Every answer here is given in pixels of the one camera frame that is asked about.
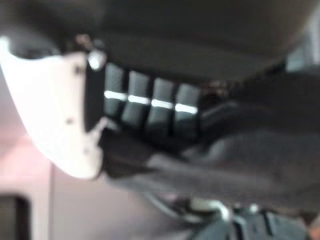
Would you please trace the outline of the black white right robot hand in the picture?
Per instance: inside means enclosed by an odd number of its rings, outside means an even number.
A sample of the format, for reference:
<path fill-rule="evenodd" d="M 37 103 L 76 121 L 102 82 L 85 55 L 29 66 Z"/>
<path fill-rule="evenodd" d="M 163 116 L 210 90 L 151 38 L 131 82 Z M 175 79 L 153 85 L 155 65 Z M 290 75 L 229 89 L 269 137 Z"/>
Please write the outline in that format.
<path fill-rule="evenodd" d="M 317 0 L 3 0 L 0 63 L 36 147 L 96 177 L 107 119 L 158 148 L 199 139 L 203 90 L 278 65 Z"/>

